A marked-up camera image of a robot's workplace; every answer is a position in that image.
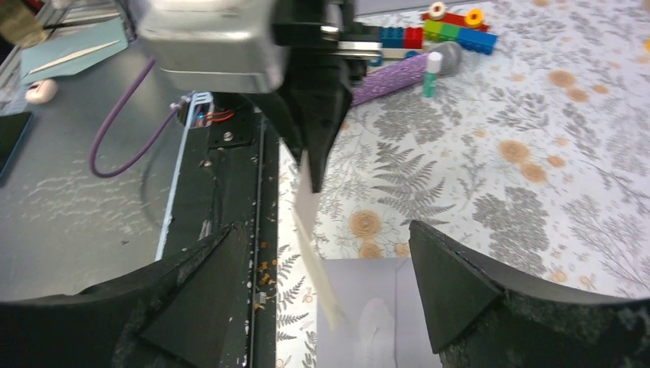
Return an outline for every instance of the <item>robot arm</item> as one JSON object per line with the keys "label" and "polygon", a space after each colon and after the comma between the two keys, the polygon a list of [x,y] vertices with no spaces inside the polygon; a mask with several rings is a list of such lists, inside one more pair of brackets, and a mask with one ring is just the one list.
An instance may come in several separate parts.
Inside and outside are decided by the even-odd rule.
{"label": "robot arm", "polygon": [[298,165],[307,151],[320,192],[379,27],[354,21],[353,0],[143,1],[138,34],[171,81],[251,101]]}

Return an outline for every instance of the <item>yellow toy wheel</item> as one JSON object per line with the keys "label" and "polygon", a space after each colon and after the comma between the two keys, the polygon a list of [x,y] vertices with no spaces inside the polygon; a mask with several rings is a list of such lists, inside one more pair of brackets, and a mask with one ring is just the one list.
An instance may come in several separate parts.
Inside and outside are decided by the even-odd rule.
{"label": "yellow toy wheel", "polygon": [[443,2],[434,2],[428,8],[428,16],[432,21],[439,21],[445,17],[447,7]]}
{"label": "yellow toy wheel", "polygon": [[483,24],[483,12],[480,9],[472,9],[465,16],[465,25],[469,28],[479,28]]}

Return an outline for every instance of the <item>leaf pattern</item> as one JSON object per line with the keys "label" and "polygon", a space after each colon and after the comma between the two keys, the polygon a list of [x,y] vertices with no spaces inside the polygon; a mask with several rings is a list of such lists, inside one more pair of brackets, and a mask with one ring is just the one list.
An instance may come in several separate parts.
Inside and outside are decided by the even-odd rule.
{"label": "leaf pattern", "polygon": [[[409,255],[426,221],[476,251],[572,288],[650,296],[650,35],[638,0],[494,0],[494,54],[353,108],[328,161],[314,232],[323,259]],[[376,15],[418,26],[416,11]],[[317,295],[291,217],[281,151],[277,356],[317,364]]]}

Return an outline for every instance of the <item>green lego block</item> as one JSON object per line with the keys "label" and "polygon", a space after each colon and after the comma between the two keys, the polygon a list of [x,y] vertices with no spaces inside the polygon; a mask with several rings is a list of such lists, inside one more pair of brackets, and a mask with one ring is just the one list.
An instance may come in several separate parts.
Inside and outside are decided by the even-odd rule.
{"label": "green lego block", "polygon": [[427,19],[424,26],[425,38],[429,41],[438,41],[438,36],[440,35],[440,30],[442,29],[442,23],[439,21],[432,21]]}
{"label": "green lego block", "polygon": [[457,25],[443,24],[442,29],[440,30],[440,42],[456,41],[456,38],[458,38],[458,32],[460,31],[461,28]]}

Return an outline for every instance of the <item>glue stick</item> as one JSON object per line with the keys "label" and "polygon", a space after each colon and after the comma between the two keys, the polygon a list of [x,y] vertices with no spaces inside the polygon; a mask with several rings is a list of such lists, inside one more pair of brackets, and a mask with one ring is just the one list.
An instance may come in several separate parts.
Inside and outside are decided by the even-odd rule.
{"label": "glue stick", "polygon": [[432,52],[427,57],[427,70],[425,73],[425,81],[422,86],[422,95],[424,97],[433,97],[435,94],[435,80],[438,72],[440,72],[440,65],[442,64],[442,55],[438,52]]}

